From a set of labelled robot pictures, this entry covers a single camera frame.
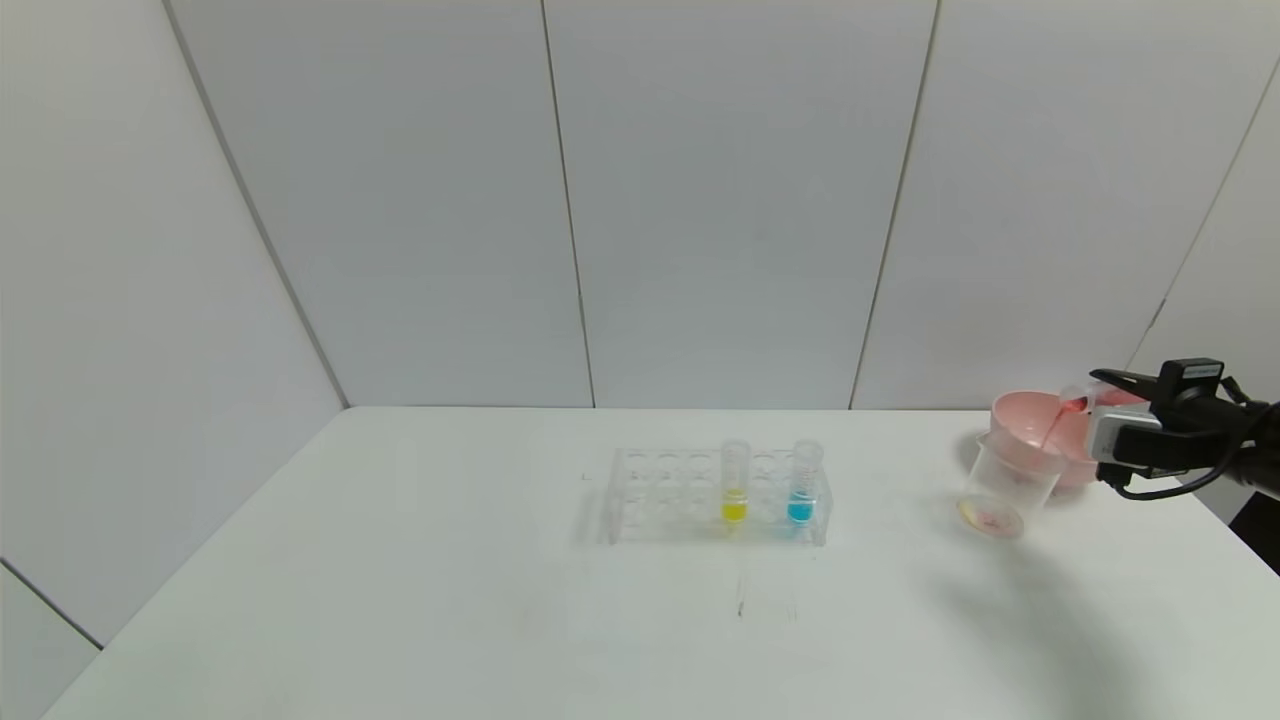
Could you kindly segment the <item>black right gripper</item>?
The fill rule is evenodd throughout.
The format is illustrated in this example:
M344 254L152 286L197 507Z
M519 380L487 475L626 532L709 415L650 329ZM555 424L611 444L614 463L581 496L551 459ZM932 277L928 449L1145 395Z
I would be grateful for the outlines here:
M1100 368L1089 372L1096 401L1149 401L1165 430L1238 433L1247 407L1220 397L1225 365L1210 357L1165 361L1156 375Z

